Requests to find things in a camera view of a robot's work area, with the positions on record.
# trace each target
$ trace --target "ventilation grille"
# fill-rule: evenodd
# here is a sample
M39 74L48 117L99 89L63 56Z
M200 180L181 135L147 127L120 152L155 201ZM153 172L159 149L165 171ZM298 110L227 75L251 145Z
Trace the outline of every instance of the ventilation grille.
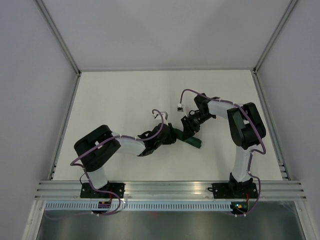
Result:
M121 203L122 211L222 211L229 212L230 201L139 201ZM118 201L113 200L110 210L116 209ZM103 211L105 208L99 207L98 201L47 201L46 210L94 210Z

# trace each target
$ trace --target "gray floor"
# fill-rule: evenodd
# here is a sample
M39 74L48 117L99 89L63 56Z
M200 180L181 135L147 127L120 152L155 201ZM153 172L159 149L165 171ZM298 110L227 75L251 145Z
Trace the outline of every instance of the gray floor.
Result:
M48 211L50 217L78 213ZM303 240L290 204L262 203L245 218L222 212L122 211L111 216L43 218L38 240Z

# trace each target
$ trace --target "metal frame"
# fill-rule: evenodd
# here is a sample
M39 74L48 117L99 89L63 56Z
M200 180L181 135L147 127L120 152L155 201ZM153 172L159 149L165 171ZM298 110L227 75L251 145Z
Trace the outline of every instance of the metal frame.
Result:
M49 173L48 179L52 179L54 169L60 154L61 145L64 139L66 128L68 125L69 117L71 114L71 109L76 96L77 88L79 85L81 71L79 70L74 58L72 57L65 41L63 40L56 24L54 23L47 7L45 6L43 0L34 0L38 6L40 12L42 13L46 23L52 30L54 37L61 46L66 58L71 64L73 70L77 75L77 80L75 81L74 89L72 91L69 106L65 113L64 122L60 130L60 137L55 146L55 154L52 158L52 167ZM257 94L262 106L262 110L265 116L266 124L268 126L273 147L275 149L276 157L279 162L279 168L283 181L262 181L261 182L261 197L260 201L270 202L270 201L293 201L297 209L297 215L301 222L305 237L307 240L317 239L317 233L315 232L315 227L313 227L313 221L310 214L310 208L306 199L305 192L299 181L293 181L287 173L284 155L282 152L279 137L277 135L277 130L273 122L273 118L270 113L268 102L261 84L261 79L259 78L258 70L262 66L266 56L273 47L276 39L281 33L284 25L288 21L291 13L293 12L298 0L291 0L288 4L286 10L284 11L278 25L272 33L272 36L268 40L263 53L257 61L257 64L252 69L241 68L242 70L251 70L252 78L257 90ZM236 70L236 68L199 68L199 70ZM108 69L108 71L153 71L153 70L187 70L185 68L153 68L153 69ZM101 72L101 70L89 70L88 72ZM164 201L173 204L177 203L194 203L195 205L203 205L204 203L214 203L219 204L221 200L216 200L213 198L213 194L207 190L212 183L222 183L225 181L126 181L125 184L125 194L124 200L127 203L132 203L137 205L138 203L163 203ZM56 180L46 180L41 181L38 185L37 191L35 193L34 203L30 211L30 216L23 234L23 239L35 239L40 227L40 222L43 216L44 209L47 207L51 209L54 203L64 203L63 209L72 209L72 203L92 203L92 199L80 199L81 184L78 181L56 181ZM226 199L225 201L242 201L241 199ZM55 207L62 208L62 205L54 205Z

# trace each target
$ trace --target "white table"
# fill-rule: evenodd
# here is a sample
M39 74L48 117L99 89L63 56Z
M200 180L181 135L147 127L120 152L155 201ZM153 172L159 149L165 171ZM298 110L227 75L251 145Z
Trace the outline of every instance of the white table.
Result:
M108 125L123 135L136 136L159 123L152 118L151 110L155 108L167 111L168 121L182 130L183 113L177 112L177 104L186 88L239 104L253 102L267 127L249 70L83 72L53 179L79 179L83 170L70 166L77 157L74 144L100 125ZM195 96L191 92L184 95L183 103L190 110L197 109ZM220 117L210 119L201 125L195 137L202 140L201 149L177 140L145 157L116 153L104 169L107 178L114 181L228 180L236 154L228 121ZM251 172L261 180L282 180L268 130L263 140L267 154L254 155Z

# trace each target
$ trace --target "green object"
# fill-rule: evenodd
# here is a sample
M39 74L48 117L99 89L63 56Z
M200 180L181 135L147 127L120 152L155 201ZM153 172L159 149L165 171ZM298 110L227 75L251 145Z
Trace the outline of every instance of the green object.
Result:
M183 136L184 132L179 129L176 129L176 128L173 129L173 132L174 132L174 135L176 136L176 138L179 139L180 141L182 141L182 136ZM201 148L201 144L202 144L202 141L199 138L196 138L194 136L189 137L187 140L184 140L183 142L190 144L190 145L196 147L197 149Z

